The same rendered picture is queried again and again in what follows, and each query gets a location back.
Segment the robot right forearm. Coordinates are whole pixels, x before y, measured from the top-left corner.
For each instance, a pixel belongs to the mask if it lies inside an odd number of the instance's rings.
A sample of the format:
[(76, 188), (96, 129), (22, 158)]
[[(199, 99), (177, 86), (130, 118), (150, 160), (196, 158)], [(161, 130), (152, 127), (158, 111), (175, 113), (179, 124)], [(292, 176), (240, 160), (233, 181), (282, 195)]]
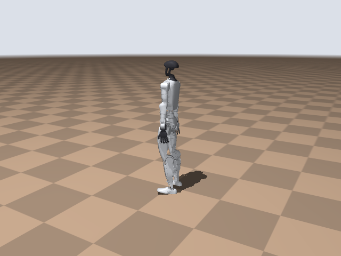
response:
[(178, 105), (177, 105), (177, 109), (172, 111), (174, 113), (174, 117), (177, 118), (178, 121)]

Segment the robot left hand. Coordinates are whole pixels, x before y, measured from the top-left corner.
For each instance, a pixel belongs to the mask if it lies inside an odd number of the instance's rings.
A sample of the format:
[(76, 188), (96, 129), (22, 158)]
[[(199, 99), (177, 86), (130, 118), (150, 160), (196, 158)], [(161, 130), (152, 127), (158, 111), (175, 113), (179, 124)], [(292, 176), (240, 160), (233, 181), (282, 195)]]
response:
[[(167, 130), (167, 126), (166, 126), (166, 124), (165, 124), (165, 129), (161, 129), (160, 128), (160, 134), (158, 135), (158, 139), (160, 138), (160, 142), (161, 143), (164, 143), (164, 141), (165, 141), (165, 143), (167, 143), (167, 142), (169, 142), (168, 141), (168, 138), (167, 138), (167, 132), (166, 132), (166, 130)], [(162, 141), (163, 140), (163, 141)], [(167, 142), (166, 142), (166, 140), (167, 140)]]

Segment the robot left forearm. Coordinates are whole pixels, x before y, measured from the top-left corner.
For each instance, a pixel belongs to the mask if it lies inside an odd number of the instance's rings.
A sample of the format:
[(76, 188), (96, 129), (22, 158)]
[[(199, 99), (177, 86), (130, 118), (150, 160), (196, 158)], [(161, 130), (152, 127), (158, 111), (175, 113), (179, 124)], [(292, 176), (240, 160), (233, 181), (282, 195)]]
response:
[(166, 114), (167, 114), (166, 106), (164, 103), (161, 103), (159, 105), (159, 108), (160, 108), (160, 128), (165, 129), (165, 124), (167, 122), (167, 120), (166, 120)]

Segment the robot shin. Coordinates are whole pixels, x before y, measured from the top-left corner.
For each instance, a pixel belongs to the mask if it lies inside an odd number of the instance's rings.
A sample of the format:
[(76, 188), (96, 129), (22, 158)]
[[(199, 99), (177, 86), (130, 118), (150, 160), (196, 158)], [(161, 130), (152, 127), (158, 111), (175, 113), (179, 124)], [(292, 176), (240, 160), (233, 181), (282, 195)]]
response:
[[(181, 155), (181, 153), (180, 153), (180, 155)], [(181, 168), (180, 167), (181, 158), (179, 157), (178, 159), (175, 159), (173, 165), (174, 165), (174, 181), (177, 182), (177, 181), (179, 181), (179, 170)]]
[(168, 186), (170, 185), (169, 189), (173, 190), (173, 177), (174, 177), (174, 165), (173, 165), (173, 158), (167, 157), (165, 160), (164, 165), (164, 171), (165, 176), (168, 182)]

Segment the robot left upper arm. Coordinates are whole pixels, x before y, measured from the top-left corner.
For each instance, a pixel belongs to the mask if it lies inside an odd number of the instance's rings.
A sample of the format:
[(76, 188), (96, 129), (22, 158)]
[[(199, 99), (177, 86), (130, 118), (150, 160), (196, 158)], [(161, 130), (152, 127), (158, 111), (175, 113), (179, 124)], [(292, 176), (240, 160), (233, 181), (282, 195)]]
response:
[(170, 89), (170, 82), (163, 82), (160, 85), (160, 89), (161, 89), (161, 99), (162, 99), (162, 103), (165, 104), (166, 108), (168, 106), (168, 91)]

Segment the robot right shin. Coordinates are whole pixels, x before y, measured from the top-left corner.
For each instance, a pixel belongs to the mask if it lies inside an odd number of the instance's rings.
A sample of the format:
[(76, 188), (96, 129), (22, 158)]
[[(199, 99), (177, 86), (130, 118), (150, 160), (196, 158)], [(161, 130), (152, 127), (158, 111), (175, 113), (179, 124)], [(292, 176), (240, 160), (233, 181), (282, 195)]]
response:
[[(180, 153), (180, 155), (181, 155), (181, 153)], [(177, 181), (179, 181), (179, 170), (181, 168), (180, 167), (181, 158), (179, 157), (178, 159), (175, 159), (173, 165), (174, 165), (174, 181), (177, 182)]]

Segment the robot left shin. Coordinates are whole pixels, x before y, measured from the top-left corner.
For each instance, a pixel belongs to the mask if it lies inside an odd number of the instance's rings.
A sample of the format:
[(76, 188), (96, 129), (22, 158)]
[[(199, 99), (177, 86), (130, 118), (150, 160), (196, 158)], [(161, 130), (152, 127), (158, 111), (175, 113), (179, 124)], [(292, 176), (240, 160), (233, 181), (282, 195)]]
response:
[(173, 177), (174, 177), (174, 165), (173, 165), (173, 158), (167, 157), (165, 160), (164, 165), (164, 171), (165, 176), (168, 182), (168, 186), (170, 185), (169, 189), (173, 190)]

